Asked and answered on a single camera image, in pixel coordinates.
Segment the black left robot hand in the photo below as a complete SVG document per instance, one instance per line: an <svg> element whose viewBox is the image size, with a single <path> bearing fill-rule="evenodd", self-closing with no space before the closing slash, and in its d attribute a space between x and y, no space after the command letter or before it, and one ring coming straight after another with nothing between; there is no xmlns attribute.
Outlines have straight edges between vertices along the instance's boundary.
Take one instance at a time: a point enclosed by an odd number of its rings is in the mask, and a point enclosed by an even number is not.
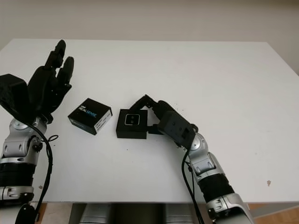
<svg viewBox="0 0 299 224"><path fill-rule="evenodd" d="M74 58L69 56L64 59L65 49L65 41L60 40L50 52L45 65L36 69L28 83L29 100L35 115L47 124L52 123L51 114L71 89Z"/></svg>

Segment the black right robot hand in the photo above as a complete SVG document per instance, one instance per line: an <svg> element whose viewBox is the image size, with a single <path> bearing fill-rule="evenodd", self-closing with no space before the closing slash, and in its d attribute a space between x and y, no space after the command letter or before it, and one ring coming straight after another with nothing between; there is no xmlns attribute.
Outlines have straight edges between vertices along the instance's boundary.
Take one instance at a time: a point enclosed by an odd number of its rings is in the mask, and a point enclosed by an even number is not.
<svg viewBox="0 0 299 224"><path fill-rule="evenodd" d="M136 112L137 110L147 107L152 109L156 117L160 120L158 124L153 124L147 127L147 132L150 134L164 134L164 130L167 127L170 119L171 113L176 112L167 102L163 100L155 101L150 96L145 94L139 100L137 100L129 110L131 112Z"/></svg>

